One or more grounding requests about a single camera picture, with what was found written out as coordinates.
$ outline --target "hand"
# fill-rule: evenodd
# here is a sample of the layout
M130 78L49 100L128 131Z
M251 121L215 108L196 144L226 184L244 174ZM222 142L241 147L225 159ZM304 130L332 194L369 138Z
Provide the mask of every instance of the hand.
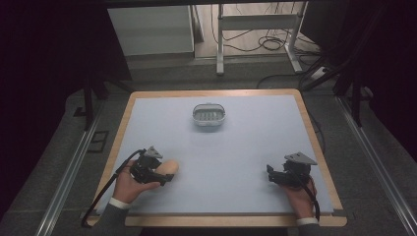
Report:
M147 184L138 183L130 174L129 168L133 165L133 160L130 160L128 164L120 172L116 180L116 187L114 188L113 198L125 203L130 204L134 201L138 195L146 190L155 189L160 186L159 182L152 182Z
M293 188L282 185L279 185L279 187L281 187L285 191L285 194L288 198L289 203L291 204L291 207L294 210L297 219L314 217L313 202L310 199L310 196L302 187ZM310 177L310 181L307 184L307 187L314 194L314 196L317 194L313 178Z

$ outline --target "shirt cuff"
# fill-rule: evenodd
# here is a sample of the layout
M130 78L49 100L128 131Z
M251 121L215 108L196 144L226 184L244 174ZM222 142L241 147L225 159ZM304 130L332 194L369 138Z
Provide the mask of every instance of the shirt cuff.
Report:
M130 204L125 204L123 202L118 201L117 199L111 198L108 202L110 205L113 205L115 207L121 208L121 209L127 209L130 208Z
M318 224L318 223L319 222L314 217L297 219L298 226L305 225L305 224Z

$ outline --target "white panel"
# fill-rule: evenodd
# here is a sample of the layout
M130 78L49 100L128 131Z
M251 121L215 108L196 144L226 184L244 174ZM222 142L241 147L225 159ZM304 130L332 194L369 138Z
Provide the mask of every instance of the white panel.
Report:
M194 107L207 102L224 107L221 126L194 124ZM298 151L316 159L292 95L137 99L115 167L150 146L164 159L177 159L179 172L165 186L142 193L131 212L292 212L284 192L268 181L267 164L282 171L284 156ZM332 212L318 166L312 166L311 175L321 211ZM98 212L113 188L102 197Z
M189 6L108 9L125 56L193 52Z

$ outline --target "person's left hand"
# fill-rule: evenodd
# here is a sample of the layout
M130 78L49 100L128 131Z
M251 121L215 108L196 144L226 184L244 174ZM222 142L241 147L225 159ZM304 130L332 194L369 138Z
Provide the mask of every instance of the person's left hand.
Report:
M160 186L159 182L152 182L147 184L138 183L130 174L129 168L133 165L133 160L120 172L116 180L116 187L114 188L113 198L125 203L131 204L138 195L146 190L155 189Z

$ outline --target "person's right hand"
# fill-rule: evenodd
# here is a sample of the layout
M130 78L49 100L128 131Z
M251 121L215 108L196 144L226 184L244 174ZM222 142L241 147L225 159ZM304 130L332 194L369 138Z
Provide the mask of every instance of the person's right hand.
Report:
M314 204L310 199L310 196L302 187L293 188L283 185L279 185L279 187L281 187L285 191L285 194L288 198L289 203L291 204L291 207L294 210L297 219L314 217ZM313 195L317 194L313 178L310 177L310 181L307 184L307 187L310 189Z

